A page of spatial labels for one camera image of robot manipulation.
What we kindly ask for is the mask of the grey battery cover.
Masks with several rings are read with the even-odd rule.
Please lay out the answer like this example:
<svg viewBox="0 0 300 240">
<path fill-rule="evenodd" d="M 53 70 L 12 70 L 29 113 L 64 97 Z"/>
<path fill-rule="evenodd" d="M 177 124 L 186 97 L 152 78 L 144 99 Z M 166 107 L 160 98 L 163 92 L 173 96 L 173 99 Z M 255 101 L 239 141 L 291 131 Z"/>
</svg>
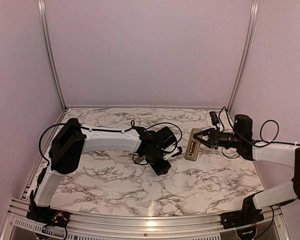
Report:
<svg viewBox="0 0 300 240">
<path fill-rule="evenodd" d="M 140 162 L 142 162 L 143 160 L 144 160 L 143 157 L 137 157 L 135 161 L 136 161 L 137 163 L 140 163 Z"/>
</svg>

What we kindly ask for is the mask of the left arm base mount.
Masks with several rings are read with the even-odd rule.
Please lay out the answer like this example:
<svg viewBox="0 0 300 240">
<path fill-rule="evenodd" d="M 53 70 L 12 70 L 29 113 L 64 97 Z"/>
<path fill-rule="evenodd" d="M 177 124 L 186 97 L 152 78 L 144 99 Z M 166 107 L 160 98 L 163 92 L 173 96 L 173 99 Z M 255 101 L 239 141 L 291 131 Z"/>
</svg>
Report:
<svg viewBox="0 0 300 240">
<path fill-rule="evenodd" d="M 56 209 L 49 209 L 36 213 L 28 211 L 26 218 L 47 226 L 65 228 L 68 225 L 70 213 L 68 211 Z"/>
</svg>

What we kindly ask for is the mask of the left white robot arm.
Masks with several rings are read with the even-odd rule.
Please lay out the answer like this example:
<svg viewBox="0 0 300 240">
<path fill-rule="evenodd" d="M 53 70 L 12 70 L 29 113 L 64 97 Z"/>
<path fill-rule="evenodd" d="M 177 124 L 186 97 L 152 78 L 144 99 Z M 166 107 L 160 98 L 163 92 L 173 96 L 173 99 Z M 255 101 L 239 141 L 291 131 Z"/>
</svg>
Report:
<svg viewBox="0 0 300 240">
<path fill-rule="evenodd" d="M 128 129 L 93 128 L 71 118 L 60 124 L 60 131 L 51 142 L 46 168 L 37 179 L 36 189 L 30 194 L 30 207 L 43 223 L 53 219 L 50 207 L 63 178 L 77 170 L 82 154 L 93 151 L 128 151 L 144 157 L 154 172 L 160 176 L 171 168 L 168 159 L 182 153 L 179 141 L 167 126 L 158 131 L 135 126 Z"/>
</svg>

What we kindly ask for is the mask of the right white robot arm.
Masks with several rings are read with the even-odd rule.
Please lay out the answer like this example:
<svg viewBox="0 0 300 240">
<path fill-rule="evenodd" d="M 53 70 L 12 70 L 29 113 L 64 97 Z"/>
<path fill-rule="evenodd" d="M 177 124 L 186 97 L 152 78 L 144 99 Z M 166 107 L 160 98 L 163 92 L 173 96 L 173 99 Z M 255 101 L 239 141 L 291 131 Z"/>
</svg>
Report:
<svg viewBox="0 0 300 240">
<path fill-rule="evenodd" d="M 197 145 L 210 149 L 235 149 L 248 161 L 265 161 L 289 166 L 294 169 L 291 181 L 282 183 L 265 191 L 250 195 L 243 200 L 237 219 L 248 224 L 257 216 L 257 210 L 300 200 L 300 144 L 277 141 L 253 140 L 253 120 L 244 114 L 234 118 L 233 132 L 222 132 L 218 126 L 206 130 L 196 129 L 191 138 Z"/>
</svg>

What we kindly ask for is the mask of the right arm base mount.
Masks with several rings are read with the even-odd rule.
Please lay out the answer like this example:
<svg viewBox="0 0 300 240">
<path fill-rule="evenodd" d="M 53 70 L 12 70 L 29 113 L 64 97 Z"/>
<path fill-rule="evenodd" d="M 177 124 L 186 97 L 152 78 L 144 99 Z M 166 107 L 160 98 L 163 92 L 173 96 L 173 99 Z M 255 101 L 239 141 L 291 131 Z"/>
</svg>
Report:
<svg viewBox="0 0 300 240">
<path fill-rule="evenodd" d="M 242 210 L 225 212 L 221 214 L 220 218 L 224 229 L 247 226 L 265 219 L 261 210 L 257 210 L 253 213 L 244 213 Z"/>
</svg>

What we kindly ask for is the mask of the grey remote control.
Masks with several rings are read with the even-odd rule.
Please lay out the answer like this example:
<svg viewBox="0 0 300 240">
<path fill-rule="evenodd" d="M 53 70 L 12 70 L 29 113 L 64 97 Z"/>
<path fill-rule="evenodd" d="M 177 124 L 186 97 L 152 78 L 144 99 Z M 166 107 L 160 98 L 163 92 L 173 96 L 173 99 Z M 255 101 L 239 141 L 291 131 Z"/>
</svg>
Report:
<svg viewBox="0 0 300 240">
<path fill-rule="evenodd" d="M 201 128 L 193 128 L 190 132 L 184 159 L 195 162 L 198 158 L 201 142 L 194 138 L 194 134 L 201 132 Z"/>
</svg>

